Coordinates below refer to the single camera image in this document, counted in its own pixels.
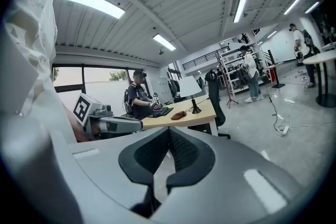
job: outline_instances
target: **black pants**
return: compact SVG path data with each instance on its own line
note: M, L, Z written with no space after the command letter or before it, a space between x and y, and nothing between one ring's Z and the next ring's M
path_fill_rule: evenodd
M309 52L307 55L305 55L303 58L307 59L308 57L312 56L312 54ZM315 83L315 77L314 77L314 65L305 65L306 70L310 79L311 83Z

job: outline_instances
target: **white shirt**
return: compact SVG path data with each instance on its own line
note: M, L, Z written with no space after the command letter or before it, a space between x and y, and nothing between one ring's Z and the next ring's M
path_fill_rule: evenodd
M248 73L250 74L251 78L254 77L256 72L259 74L259 72L257 70L256 62L254 61L253 56L249 52L247 52L245 54L243 59L244 59L245 65L247 66Z
M305 37L303 36L303 33L300 30L296 29L293 32L293 35L294 35L294 40L300 39L299 50L302 53L302 55L303 56L307 55L309 53L309 47L305 43Z
M62 101L50 78L57 37L53 0L13 0L4 24L5 34L13 46L18 47L38 73L22 113L38 119L49 130L60 131L67 143L76 143Z

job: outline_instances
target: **fluorescent ceiling light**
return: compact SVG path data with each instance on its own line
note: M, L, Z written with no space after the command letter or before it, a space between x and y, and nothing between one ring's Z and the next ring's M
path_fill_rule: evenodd
M310 13L313 9L315 9L318 5L320 4L320 2L316 2L314 5L312 5L310 8L308 8L308 10L305 13Z
M125 11L122 10L121 8L118 8L105 0L69 0L69 1L76 2L100 10L101 12L111 15L117 19L119 19L121 15L125 13Z
M288 10L285 11L284 15L287 15L298 3L300 0L295 0L293 2L293 4L290 5L290 7L288 8Z
M238 8L237 8L237 11L236 11L236 15L235 15L235 18L233 20L234 23L239 22L240 17L241 17L241 15L243 13L243 10L244 10L244 6L246 4L246 1L247 0L239 0Z
M173 45L171 45L167 40L165 40L163 37L161 37L159 34L156 34L153 37L154 40L157 42L161 43L164 47L166 47L169 50L174 50L176 49Z
M277 31L274 31L272 34L270 34L267 38L270 38L271 36L275 35Z

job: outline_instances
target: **tree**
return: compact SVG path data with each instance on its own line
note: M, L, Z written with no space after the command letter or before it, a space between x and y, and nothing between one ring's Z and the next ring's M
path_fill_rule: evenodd
M59 74L59 67L54 67L53 71L52 71L52 75L53 75L53 82L56 81L57 77Z
M126 80L125 70L110 71L110 76L109 81Z

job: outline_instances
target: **desk lamp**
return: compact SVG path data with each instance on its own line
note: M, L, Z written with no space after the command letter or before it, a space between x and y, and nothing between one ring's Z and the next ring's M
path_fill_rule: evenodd
M179 80L179 84L181 97L191 96L192 98L191 102L193 104L193 114L200 113L202 110L200 110L199 107L196 105L193 94L201 92L202 89L199 87L195 78L193 76L182 78Z

